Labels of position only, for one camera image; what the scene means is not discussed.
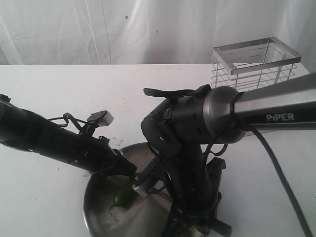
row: wire basket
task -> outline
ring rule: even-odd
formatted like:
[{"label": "wire basket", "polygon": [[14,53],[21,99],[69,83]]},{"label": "wire basket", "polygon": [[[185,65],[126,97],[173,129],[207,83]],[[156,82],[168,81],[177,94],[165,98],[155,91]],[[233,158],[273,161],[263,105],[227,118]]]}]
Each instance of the wire basket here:
[{"label": "wire basket", "polygon": [[275,37],[215,47],[211,86],[249,91],[289,80],[301,58]]}]

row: white curtain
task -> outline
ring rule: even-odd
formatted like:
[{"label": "white curtain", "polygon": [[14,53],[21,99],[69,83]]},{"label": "white curtain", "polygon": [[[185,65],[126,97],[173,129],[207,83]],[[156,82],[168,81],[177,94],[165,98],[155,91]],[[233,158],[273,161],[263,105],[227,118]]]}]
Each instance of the white curtain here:
[{"label": "white curtain", "polygon": [[210,63],[276,36],[316,71],[314,0],[0,0],[0,64]]}]

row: metal wire rack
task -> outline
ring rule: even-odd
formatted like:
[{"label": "metal wire rack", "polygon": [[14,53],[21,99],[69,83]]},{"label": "metal wire rack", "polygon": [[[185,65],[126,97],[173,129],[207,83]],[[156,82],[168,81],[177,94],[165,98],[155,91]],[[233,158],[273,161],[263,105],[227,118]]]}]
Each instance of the metal wire rack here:
[{"label": "metal wire rack", "polygon": [[213,59],[212,87],[248,91],[289,80],[301,56],[273,37],[216,47]]}]

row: white table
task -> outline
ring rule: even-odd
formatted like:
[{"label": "white table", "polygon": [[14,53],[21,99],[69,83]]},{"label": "white table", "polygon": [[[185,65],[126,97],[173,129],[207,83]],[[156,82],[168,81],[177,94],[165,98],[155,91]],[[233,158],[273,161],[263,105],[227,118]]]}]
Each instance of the white table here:
[{"label": "white table", "polygon": [[[176,90],[210,83],[212,67],[198,65],[0,66],[0,93],[46,118],[65,112],[86,119],[109,110],[115,120],[95,135],[114,148],[144,142],[140,122],[161,99],[144,87]],[[303,67],[297,75],[308,73]],[[316,131],[265,134],[316,235]],[[0,146],[0,236],[88,237],[82,204],[85,171]],[[273,165],[256,137],[223,155],[220,220],[233,236],[303,236]]]}]

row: white tabletop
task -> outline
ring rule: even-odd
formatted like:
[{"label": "white tabletop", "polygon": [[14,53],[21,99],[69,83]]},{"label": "white tabletop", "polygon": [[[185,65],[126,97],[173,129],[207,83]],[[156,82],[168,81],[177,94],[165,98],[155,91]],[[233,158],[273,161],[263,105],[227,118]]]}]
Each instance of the white tabletop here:
[{"label": "white tabletop", "polygon": [[[108,110],[109,127],[96,130],[114,148],[144,142],[140,122],[159,102],[144,87],[198,88],[212,67],[195,65],[0,66],[0,93],[15,106],[46,118],[65,112],[87,119]],[[296,75],[308,72],[300,66]],[[265,134],[316,234],[316,131]],[[84,170],[0,146],[0,236],[88,237],[82,204]],[[233,236],[304,236],[270,158],[254,136],[229,145],[223,155],[223,199],[218,218]]]}]

